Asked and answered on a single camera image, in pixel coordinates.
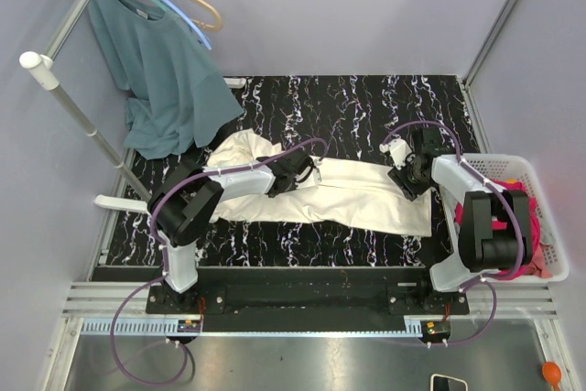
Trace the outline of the white t shirt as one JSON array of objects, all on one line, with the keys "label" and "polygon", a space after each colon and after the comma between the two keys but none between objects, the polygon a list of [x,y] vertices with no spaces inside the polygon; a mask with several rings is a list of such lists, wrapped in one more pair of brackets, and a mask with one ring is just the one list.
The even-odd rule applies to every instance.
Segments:
[{"label": "white t shirt", "polygon": [[274,198],[248,195],[223,201],[214,215],[237,222],[331,221],[386,234],[431,236],[431,193],[409,201],[388,177],[387,166],[325,158],[319,171],[320,181],[308,179]]}]

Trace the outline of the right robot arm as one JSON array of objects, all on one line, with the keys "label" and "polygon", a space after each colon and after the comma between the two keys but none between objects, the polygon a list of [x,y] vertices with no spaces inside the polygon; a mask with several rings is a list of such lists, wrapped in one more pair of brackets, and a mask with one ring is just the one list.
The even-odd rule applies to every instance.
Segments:
[{"label": "right robot arm", "polygon": [[449,128],[430,121],[403,126],[415,128],[408,141],[390,134],[380,145],[392,160],[389,178],[409,201],[437,188],[455,203],[452,253],[431,267],[431,283],[415,294],[418,308],[432,315],[447,306],[448,292],[523,272],[534,255],[532,210],[523,190],[475,169]]}]

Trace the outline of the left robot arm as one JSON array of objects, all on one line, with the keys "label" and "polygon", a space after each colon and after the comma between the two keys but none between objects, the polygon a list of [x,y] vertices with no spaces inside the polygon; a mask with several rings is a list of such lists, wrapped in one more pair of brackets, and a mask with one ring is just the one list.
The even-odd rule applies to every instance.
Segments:
[{"label": "left robot arm", "polygon": [[151,234],[163,255],[163,292],[157,302],[166,301],[179,314],[196,307],[197,240],[206,232],[220,203],[251,195],[275,198],[318,183],[316,161],[299,149],[237,166],[180,165],[147,203]]}]

